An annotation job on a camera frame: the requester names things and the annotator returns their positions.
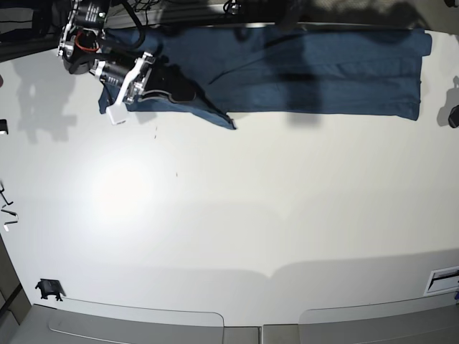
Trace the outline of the dark blue T-shirt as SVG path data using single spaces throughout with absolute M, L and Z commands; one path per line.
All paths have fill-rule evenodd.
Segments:
M 191 113 L 234 129 L 231 113 L 392 115 L 420 113 L 422 60 L 432 37 L 421 29 L 314 31 L 275 27 L 151 29 L 156 52 L 197 86 L 192 102 L 135 100 L 130 112 Z

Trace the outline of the black hex key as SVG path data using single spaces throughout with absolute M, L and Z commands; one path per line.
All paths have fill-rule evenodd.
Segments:
M 1 199 L 3 200 L 3 206 L 11 206 L 14 202 L 13 201 L 10 201 L 7 196 L 6 196 L 6 190 L 4 188 L 4 185 L 2 182 L 0 182 L 0 195 L 1 195 Z

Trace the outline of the silver hex key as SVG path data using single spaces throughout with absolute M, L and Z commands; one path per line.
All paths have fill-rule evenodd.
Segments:
M 10 231 L 9 227 L 19 222 L 19 216 L 16 212 L 10 211 L 6 208 L 1 209 L 1 214 L 4 216 L 3 228 L 5 232 L 9 232 Z

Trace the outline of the grey right chair back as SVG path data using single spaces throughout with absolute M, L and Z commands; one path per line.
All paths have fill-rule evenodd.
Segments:
M 457 343 L 458 306 L 386 317 L 265 325 L 262 343 Z

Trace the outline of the grey chair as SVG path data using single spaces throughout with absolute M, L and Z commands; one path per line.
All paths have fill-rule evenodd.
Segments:
M 262 343 L 457 343 L 458 306 L 386 317 L 265 325 Z
M 34 305 L 13 343 L 258 343 L 257 328 L 118 320 Z

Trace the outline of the black plastic clip part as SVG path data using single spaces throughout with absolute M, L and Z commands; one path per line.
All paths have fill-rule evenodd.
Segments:
M 35 289 L 40 291 L 42 300 L 47 300 L 49 296 L 54 296 L 56 301 L 62 302 L 62 296 L 65 296 L 60 281 L 56 279 L 41 279 Z

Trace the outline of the grey left chair back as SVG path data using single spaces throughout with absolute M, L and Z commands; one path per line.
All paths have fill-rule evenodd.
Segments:
M 258 343 L 257 328 L 118 320 L 34 305 L 13 343 Z

